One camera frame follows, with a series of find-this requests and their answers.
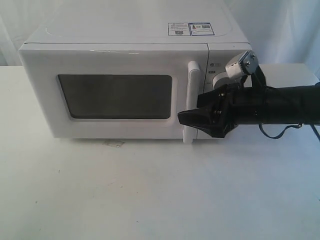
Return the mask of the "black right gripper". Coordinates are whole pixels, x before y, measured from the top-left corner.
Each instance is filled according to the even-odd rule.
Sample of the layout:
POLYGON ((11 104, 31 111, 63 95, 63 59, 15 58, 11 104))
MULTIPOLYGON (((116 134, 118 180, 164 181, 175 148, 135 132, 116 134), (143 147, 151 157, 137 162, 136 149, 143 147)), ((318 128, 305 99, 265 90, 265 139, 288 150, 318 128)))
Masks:
POLYGON ((267 88, 224 84, 198 95, 196 109, 177 114, 181 125, 200 130, 212 138, 225 138, 238 125, 258 125, 266 103, 267 88))

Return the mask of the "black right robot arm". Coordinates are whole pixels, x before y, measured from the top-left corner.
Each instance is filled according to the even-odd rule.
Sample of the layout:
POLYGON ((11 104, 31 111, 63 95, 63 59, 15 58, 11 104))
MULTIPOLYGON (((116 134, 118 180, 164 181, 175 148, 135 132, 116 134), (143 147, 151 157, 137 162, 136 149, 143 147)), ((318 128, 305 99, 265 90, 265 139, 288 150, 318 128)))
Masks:
POLYGON ((223 85, 198 96, 197 107, 178 113, 179 123, 212 138, 224 138, 238 125, 301 125, 320 123, 319 85, 258 91, 239 84, 223 85))

